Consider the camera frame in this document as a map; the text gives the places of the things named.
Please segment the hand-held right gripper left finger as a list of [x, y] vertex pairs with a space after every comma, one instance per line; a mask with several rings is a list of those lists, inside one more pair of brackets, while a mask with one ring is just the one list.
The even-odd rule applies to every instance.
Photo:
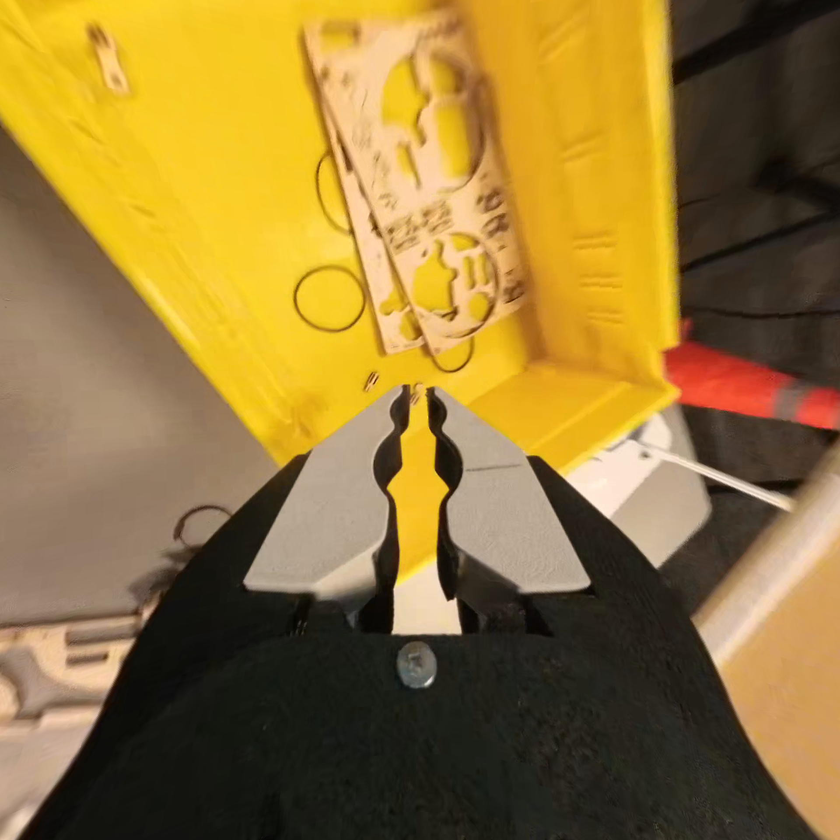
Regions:
[[394, 387], [308, 453], [245, 575], [248, 591], [336, 603], [352, 626], [392, 631], [400, 544], [389, 485], [410, 412], [408, 386]]

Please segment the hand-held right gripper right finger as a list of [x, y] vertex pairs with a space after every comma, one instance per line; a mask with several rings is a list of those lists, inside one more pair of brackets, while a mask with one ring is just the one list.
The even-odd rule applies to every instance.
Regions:
[[526, 601], [592, 584], [529, 457], [440, 387], [427, 392], [434, 466], [446, 485], [437, 574], [463, 634], [492, 620], [527, 625]]

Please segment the yellow plastic bin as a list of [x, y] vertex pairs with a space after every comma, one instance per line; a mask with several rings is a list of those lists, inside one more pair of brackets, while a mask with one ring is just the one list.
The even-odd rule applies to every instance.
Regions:
[[[2, 2], [2, 123], [280, 464], [395, 385], [440, 382], [556, 471], [677, 398], [666, 2], [468, 2], [490, 73], [535, 315], [446, 375], [328, 339], [293, 311], [307, 270], [348, 265], [314, 174], [326, 138], [302, 52], [318, 13], [418, 2]], [[131, 93], [88, 40], [116, 39]], [[369, 373], [380, 380], [364, 393]]]

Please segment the wooden wheel model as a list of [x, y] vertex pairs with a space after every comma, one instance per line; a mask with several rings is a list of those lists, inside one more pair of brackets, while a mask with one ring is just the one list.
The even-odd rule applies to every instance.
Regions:
[[189, 545], [170, 552], [162, 567], [134, 582], [131, 612], [2, 626], [2, 727], [94, 717], [163, 594], [195, 553]]

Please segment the white stand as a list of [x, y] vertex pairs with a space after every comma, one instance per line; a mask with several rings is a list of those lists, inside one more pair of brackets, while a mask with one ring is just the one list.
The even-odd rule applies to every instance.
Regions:
[[567, 475], [659, 568], [711, 514], [706, 479], [775, 511], [793, 508], [791, 489], [766, 489], [702, 465], [679, 406], [654, 415]]

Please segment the black rubber band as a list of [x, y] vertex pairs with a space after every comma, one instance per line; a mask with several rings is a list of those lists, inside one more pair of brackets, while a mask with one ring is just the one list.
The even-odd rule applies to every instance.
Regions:
[[341, 235], [353, 236], [340, 171], [330, 150], [323, 152], [314, 174], [316, 198], [329, 226]]
[[350, 331], [363, 317], [367, 296], [362, 279], [347, 266], [324, 264], [306, 271], [292, 292], [299, 319], [320, 333]]
[[425, 352], [436, 371], [445, 375], [454, 375], [463, 371], [473, 360], [476, 352], [476, 337], [470, 336], [454, 346], [439, 351], [426, 348]]
[[198, 550], [223, 527], [232, 515], [231, 510], [215, 503], [191, 507], [176, 521], [173, 540], [185, 550]]

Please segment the wooden sheet with round cut-outs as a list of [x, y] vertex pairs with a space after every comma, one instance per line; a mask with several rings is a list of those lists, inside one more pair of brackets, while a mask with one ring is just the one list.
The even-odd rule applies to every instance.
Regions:
[[424, 344], [512, 315], [527, 267], [487, 77], [454, 10], [304, 28], [338, 131]]
[[359, 179], [330, 116], [323, 115], [328, 149], [339, 168], [353, 227], [351, 237], [385, 354], [422, 348], [424, 338], [382, 242]]

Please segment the orange traffic cone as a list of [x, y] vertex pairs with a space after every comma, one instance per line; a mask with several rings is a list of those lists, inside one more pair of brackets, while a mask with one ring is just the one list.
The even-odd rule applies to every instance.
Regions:
[[669, 382], [683, 405], [746, 417], [839, 430], [839, 392], [694, 341], [692, 321], [679, 325], [680, 342], [665, 353]]

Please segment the beige wooden board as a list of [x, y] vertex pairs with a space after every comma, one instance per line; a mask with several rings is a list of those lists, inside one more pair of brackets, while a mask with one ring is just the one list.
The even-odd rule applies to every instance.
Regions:
[[768, 771], [839, 838], [838, 444], [694, 621]]

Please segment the slim wooden strip part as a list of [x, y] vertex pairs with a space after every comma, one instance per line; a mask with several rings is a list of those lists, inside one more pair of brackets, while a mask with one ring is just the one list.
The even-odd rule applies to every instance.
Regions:
[[98, 23], [87, 26], [87, 37], [106, 89], [117, 96], [129, 96], [130, 83], [119, 56], [116, 39]]

